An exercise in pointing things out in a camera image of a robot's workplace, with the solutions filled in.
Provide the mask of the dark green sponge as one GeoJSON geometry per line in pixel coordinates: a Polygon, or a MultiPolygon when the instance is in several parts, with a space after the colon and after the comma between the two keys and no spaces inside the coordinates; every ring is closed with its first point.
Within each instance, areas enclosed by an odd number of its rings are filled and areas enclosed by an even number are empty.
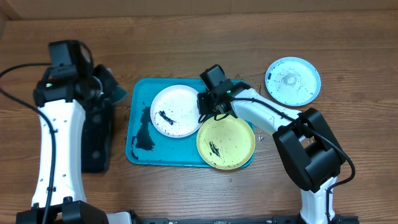
{"type": "Polygon", "coordinates": [[[112,105],[122,102],[127,97],[127,91],[123,89],[120,84],[116,81],[113,76],[113,72],[110,68],[107,69],[109,72],[109,100],[112,105]]]}

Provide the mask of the light blue rimmed plate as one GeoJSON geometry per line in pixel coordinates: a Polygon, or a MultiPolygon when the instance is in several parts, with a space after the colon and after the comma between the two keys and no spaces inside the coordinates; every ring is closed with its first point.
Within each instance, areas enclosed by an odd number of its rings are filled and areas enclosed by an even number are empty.
{"type": "Polygon", "coordinates": [[[293,107],[314,101],[322,86],[318,70],[298,57],[284,57],[273,62],[265,73],[264,82],[271,98],[293,107]]]}

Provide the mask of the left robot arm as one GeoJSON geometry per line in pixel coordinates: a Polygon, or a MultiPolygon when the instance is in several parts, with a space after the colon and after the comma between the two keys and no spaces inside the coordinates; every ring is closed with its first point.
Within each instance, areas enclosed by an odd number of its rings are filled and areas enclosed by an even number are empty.
{"type": "Polygon", "coordinates": [[[86,106],[111,96],[118,83],[98,65],[79,74],[66,67],[52,69],[57,77],[38,82],[33,110],[40,116],[39,179],[32,208],[19,212],[17,223],[132,223],[130,212],[106,214],[86,202],[81,171],[81,140],[86,106]]]}

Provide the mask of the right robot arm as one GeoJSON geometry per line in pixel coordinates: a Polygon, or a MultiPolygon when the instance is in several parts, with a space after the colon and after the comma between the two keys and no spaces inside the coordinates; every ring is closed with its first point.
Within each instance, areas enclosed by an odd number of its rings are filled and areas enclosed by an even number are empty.
{"type": "Polygon", "coordinates": [[[249,121],[273,137],[287,175],[301,189],[300,223],[334,223],[333,189],[348,161],[322,114],[278,105],[248,84],[209,86],[197,95],[201,116],[249,121]]]}

